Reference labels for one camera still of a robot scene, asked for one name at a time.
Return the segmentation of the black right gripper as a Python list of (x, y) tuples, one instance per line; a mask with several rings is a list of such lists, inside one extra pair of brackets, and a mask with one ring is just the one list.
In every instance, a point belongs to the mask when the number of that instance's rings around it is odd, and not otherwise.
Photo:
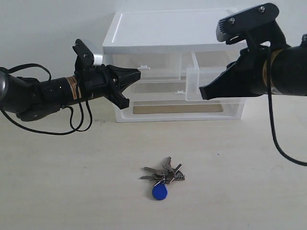
[(200, 86), (203, 100), (257, 97), (267, 93), (267, 79), (277, 56), (290, 46), (276, 21), (244, 30), (247, 48), (211, 83)]

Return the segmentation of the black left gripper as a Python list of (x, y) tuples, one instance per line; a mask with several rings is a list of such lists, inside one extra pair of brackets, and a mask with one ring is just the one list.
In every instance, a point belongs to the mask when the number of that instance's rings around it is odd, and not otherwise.
[(138, 69), (120, 68), (113, 65), (96, 67), (79, 66), (80, 101), (107, 98), (118, 109), (129, 107), (130, 100), (123, 96), (129, 86), (141, 79)]

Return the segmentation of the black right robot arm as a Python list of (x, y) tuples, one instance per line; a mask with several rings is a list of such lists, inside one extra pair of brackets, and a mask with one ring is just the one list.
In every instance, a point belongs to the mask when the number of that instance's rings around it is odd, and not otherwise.
[(291, 47), (276, 21), (254, 26), (223, 26), (228, 45), (241, 40), (247, 48), (211, 83), (199, 88), (204, 100), (258, 97), (268, 92), (307, 94), (307, 45)]

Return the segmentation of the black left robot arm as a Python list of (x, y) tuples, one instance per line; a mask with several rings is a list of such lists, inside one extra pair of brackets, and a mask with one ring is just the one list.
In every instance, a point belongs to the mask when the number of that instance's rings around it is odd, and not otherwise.
[(66, 106), (100, 97), (107, 98), (119, 109), (128, 108), (130, 101), (123, 92), (141, 78), (137, 69), (112, 65), (77, 67), (70, 77), (42, 82), (36, 78), (12, 76), (18, 69), (33, 66), (0, 69), (0, 106), (23, 122), (36, 121)]

